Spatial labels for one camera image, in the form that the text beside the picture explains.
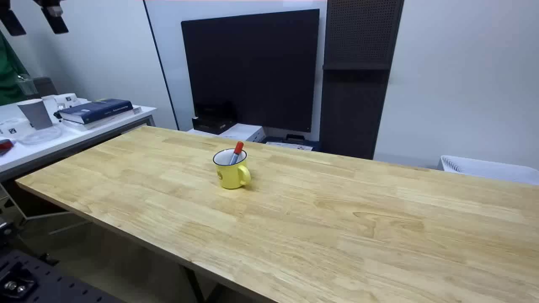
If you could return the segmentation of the red capped marker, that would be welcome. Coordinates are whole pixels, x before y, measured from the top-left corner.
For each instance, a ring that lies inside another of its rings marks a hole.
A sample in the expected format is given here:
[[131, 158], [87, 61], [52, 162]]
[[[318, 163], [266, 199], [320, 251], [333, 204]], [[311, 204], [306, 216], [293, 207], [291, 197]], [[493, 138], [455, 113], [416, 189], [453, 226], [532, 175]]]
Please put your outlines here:
[[234, 152], [232, 152], [232, 157], [231, 157], [231, 160], [229, 160], [229, 165], [234, 165], [234, 163], [239, 160], [239, 157], [241, 157], [241, 153], [242, 153], [242, 147], [244, 147], [242, 142], [237, 142], [237, 143], [236, 143]]

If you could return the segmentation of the yellow enamel mug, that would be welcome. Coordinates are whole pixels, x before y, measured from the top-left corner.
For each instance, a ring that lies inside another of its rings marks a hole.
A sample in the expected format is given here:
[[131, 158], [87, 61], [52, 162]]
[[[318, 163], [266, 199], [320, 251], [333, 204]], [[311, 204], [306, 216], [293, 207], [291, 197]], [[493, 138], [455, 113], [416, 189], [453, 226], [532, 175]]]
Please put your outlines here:
[[222, 189], [234, 190], [251, 184], [246, 152], [236, 155], [232, 148], [220, 150], [212, 157], [212, 163]]

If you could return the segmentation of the white box under monitor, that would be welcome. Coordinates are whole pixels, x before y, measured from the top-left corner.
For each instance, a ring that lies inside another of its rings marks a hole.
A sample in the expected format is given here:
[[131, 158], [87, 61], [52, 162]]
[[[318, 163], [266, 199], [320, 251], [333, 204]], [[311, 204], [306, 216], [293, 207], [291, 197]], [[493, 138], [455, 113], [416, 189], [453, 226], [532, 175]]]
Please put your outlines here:
[[220, 133], [220, 138], [261, 143], [266, 138], [266, 133], [263, 126], [236, 123], [234, 126]]

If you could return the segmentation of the black monitor screen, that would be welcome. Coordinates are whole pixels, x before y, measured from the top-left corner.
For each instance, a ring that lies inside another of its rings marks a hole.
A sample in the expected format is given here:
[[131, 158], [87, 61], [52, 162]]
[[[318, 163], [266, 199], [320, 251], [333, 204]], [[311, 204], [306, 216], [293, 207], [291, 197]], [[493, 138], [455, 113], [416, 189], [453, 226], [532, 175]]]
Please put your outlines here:
[[197, 118], [311, 128], [320, 10], [183, 20]]

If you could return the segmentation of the white bin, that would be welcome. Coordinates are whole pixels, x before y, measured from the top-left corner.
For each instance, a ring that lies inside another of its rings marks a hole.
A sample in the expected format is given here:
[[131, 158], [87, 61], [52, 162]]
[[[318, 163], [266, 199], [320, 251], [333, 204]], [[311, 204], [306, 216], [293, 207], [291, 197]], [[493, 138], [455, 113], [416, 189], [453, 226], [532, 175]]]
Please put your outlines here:
[[515, 182], [525, 185], [539, 185], [539, 170], [524, 167], [524, 165], [510, 165], [500, 162], [465, 158], [455, 155], [441, 155], [439, 167], [443, 172], [483, 177], [492, 180]]

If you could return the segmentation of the dark blue book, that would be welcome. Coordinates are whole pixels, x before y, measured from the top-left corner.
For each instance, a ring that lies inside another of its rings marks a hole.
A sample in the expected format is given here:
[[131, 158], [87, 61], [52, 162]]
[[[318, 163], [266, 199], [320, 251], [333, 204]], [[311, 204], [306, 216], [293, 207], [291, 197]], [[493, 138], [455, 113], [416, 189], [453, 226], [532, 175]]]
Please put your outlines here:
[[55, 113], [57, 118], [71, 123], [87, 125], [133, 110], [126, 99], [91, 101]]

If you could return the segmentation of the grey card stand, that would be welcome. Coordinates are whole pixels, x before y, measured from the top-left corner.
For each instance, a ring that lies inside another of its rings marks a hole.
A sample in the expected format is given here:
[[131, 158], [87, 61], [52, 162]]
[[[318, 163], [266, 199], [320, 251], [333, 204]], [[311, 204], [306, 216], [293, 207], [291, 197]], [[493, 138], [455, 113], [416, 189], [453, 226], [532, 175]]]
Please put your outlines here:
[[20, 103], [18, 110], [28, 120], [32, 128], [44, 130], [52, 126], [52, 120], [44, 101]]

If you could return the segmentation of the white side table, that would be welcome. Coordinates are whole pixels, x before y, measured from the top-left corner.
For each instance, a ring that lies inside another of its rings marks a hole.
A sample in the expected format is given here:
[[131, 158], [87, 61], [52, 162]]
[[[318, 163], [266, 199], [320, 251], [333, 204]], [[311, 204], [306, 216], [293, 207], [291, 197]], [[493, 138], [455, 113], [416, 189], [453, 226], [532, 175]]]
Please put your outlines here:
[[153, 108], [135, 106], [131, 113], [121, 113], [89, 126], [57, 123], [40, 131], [27, 130], [23, 135], [17, 135], [13, 148], [0, 157], [0, 182], [37, 170], [67, 152], [77, 152], [113, 135], [151, 123]]

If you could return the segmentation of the green garment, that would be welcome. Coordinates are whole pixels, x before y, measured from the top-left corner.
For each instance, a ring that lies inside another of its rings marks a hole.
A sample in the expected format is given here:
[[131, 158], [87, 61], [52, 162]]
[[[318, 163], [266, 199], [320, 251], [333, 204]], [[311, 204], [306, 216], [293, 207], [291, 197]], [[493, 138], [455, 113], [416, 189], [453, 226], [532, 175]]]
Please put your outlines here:
[[27, 69], [0, 32], [0, 105], [27, 99], [30, 94]]

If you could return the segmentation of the dark brown wall cabinet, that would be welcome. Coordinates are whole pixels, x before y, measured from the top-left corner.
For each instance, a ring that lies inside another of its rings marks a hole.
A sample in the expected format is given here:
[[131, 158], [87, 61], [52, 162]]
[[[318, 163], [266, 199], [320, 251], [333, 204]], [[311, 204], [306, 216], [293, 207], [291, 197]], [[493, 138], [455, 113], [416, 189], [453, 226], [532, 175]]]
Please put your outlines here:
[[404, 0], [328, 0], [320, 147], [372, 158]]

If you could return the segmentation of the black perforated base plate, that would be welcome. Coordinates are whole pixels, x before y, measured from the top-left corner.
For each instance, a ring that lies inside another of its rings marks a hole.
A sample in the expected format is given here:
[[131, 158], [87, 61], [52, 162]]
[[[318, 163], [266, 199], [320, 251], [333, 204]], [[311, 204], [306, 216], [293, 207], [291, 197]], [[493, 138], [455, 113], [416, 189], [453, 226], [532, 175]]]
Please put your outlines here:
[[0, 303], [119, 303], [20, 251], [0, 256]]

